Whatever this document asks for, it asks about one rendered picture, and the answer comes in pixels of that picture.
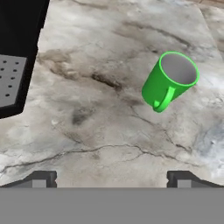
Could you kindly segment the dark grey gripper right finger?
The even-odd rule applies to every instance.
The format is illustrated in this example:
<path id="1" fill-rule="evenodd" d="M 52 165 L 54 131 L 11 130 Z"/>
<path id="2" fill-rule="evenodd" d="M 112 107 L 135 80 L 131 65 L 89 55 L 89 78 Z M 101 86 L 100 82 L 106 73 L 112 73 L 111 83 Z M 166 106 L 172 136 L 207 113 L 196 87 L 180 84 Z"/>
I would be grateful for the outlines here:
<path id="1" fill-rule="evenodd" d="M 166 177 L 168 188 L 222 188 L 222 185 L 200 179 L 190 171 L 168 171 Z"/>

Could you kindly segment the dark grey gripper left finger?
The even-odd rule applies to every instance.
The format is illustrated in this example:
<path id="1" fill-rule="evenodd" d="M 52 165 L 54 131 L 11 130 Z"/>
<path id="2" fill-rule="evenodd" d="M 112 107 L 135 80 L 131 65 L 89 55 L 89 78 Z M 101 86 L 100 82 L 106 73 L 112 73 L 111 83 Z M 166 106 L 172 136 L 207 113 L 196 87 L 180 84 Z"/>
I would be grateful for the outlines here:
<path id="1" fill-rule="evenodd" d="M 34 171 L 18 181 L 2 185 L 2 188 L 56 188 L 56 171 Z"/>

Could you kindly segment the green mug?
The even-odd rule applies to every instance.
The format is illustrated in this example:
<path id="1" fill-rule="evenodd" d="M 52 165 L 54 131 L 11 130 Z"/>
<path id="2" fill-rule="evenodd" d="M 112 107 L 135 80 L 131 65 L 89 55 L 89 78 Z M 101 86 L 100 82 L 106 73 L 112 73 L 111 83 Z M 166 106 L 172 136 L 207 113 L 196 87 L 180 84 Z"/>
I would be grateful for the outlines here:
<path id="1" fill-rule="evenodd" d="M 153 110 L 163 112 L 170 103 L 199 80 L 196 64 L 183 53 L 163 53 L 142 87 L 142 97 Z"/>

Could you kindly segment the black coffee machine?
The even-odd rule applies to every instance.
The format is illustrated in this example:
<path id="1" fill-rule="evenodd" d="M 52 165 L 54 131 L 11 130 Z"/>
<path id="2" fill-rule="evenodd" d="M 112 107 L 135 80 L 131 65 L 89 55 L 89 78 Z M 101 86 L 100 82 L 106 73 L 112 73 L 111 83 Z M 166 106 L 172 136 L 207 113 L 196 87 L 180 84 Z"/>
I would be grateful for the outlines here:
<path id="1" fill-rule="evenodd" d="M 0 0 L 0 119 L 25 107 L 50 0 Z"/>

